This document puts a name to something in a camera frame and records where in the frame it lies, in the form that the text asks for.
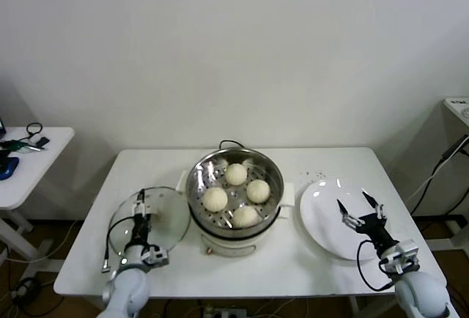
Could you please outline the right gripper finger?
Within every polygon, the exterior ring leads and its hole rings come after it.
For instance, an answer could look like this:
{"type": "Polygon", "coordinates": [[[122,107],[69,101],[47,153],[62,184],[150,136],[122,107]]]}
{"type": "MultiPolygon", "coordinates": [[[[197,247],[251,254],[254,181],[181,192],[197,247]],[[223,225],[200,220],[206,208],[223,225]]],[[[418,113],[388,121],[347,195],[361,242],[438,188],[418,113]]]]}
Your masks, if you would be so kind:
{"type": "Polygon", "coordinates": [[[384,204],[380,204],[376,201],[376,199],[373,196],[370,196],[367,192],[363,191],[362,192],[364,198],[367,200],[371,208],[373,209],[373,212],[362,216],[361,218],[365,221],[368,219],[376,218],[379,221],[386,221],[388,219],[388,216],[385,212],[385,207],[384,204]]]}
{"type": "Polygon", "coordinates": [[[347,227],[349,227],[350,229],[357,229],[363,226],[363,220],[355,217],[354,215],[349,214],[345,206],[339,200],[337,200],[337,203],[339,206],[339,211],[341,213],[342,222],[347,227]]]}

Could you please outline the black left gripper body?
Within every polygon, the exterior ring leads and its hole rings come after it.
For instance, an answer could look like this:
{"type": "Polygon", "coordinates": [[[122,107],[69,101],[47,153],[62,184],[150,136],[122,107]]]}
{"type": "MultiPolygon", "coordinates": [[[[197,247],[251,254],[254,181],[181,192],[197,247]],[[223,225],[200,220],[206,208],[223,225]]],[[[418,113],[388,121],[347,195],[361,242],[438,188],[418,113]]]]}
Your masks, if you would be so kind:
{"type": "Polygon", "coordinates": [[[148,236],[151,230],[151,215],[136,214],[133,216],[133,229],[130,238],[130,246],[140,245],[149,248],[148,236]]]}

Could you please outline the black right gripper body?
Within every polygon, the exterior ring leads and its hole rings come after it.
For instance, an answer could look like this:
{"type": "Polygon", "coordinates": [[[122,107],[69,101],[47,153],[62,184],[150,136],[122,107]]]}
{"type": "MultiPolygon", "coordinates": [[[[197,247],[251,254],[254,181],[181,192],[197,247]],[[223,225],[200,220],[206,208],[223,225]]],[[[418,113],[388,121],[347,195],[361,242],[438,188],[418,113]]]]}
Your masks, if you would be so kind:
{"type": "Polygon", "coordinates": [[[386,219],[378,218],[376,213],[361,216],[359,220],[363,223],[356,227],[356,232],[366,235],[377,253],[384,253],[398,243],[385,229],[386,219]]]}

